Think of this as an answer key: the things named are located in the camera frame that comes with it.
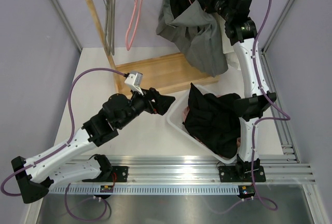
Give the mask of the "grey pleated skirt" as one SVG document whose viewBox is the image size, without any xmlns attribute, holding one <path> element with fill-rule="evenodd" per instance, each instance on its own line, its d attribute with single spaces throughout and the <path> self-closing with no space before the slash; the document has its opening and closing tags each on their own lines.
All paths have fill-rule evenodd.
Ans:
<svg viewBox="0 0 332 224">
<path fill-rule="evenodd" d="M 188 63 L 215 77 L 228 70 L 219 24 L 195 0 L 163 0 L 156 34 L 174 43 Z"/>
</svg>

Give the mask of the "pink pleated skirt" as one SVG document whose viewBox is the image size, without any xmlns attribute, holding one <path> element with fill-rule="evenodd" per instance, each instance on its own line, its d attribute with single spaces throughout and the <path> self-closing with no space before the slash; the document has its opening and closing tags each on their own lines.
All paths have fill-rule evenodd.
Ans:
<svg viewBox="0 0 332 224">
<path fill-rule="evenodd" d="M 233 114 L 187 107 L 183 112 L 183 125 L 192 137 L 215 154 L 228 159 L 236 155 L 241 131 L 240 122 Z"/>
</svg>

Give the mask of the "large black skirt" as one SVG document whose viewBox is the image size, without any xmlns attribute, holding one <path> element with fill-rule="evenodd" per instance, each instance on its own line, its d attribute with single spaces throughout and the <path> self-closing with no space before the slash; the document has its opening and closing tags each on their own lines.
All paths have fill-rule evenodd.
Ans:
<svg viewBox="0 0 332 224">
<path fill-rule="evenodd" d="M 202 94 L 191 84 L 188 108 L 183 125 L 187 132 L 215 154 L 227 159 L 237 154 L 237 139 L 241 136 L 239 117 L 234 102 L 240 96 L 229 93 L 215 96 Z"/>
</svg>

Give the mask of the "grey metal hanger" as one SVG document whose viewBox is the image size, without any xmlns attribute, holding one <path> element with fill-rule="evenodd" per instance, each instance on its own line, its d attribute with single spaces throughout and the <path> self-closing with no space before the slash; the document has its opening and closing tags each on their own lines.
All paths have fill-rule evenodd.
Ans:
<svg viewBox="0 0 332 224">
<path fill-rule="evenodd" d="M 116 0 L 103 0 L 105 6 L 104 45 L 107 55 L 115 54 L 115 7 Z"/>
<path fill-rule="evenodd" d="M 103 44 L 106 49 L 106 54 L 112 54 L 114 48 L 112 44 L 113 39 L 113 21 L 112 21 L 112 7 L 113 0 L 102 0 L 105 6 L 105 22 L 104 22 L 104 40 Z"/>
</svg>

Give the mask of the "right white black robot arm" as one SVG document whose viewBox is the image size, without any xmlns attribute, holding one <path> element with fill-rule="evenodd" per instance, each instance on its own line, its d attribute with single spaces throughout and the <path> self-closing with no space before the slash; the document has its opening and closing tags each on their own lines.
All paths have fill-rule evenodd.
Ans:
<svg viewBox="0 0 332 224">
<path fill-rule="evenodd" d="M 265 182 L 264 168 L 255 150 L 257 122 L 276 100 L 264 81 L 258 44 L 257 28 L 249 17 L 252 0 L 198 0 L 207 13 L 217 13 L 224 20 L 225 34 L 234 49 L 244 82 L 244 98 L 234 103 L 241 125 L 241 145 L 235 165 L 220 169 L 222 182 Z"/>
</svg>

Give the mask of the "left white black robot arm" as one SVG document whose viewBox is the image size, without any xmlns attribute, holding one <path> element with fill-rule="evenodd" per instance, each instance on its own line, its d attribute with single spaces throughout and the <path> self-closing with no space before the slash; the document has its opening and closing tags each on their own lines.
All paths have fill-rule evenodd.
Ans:
<svg viewBox="0 0 332 224">
<path fill-rule="evenodd" d="M 75 165 L 66 163 L 109 142 L 143 112 L 163 116 L 174 101 L 175 97 L 162 95 L 154 88 L 144 89 L 142 94 L 133 92 L 130 99 L 123 94 L 113 94 L 68 140 L 33 157 L 12 159 L 23 203 L 38 201 L 59 185 L 80 180 L 109 180 L 113 169 L 105 155 L 96 155 Z"/>
</svg>

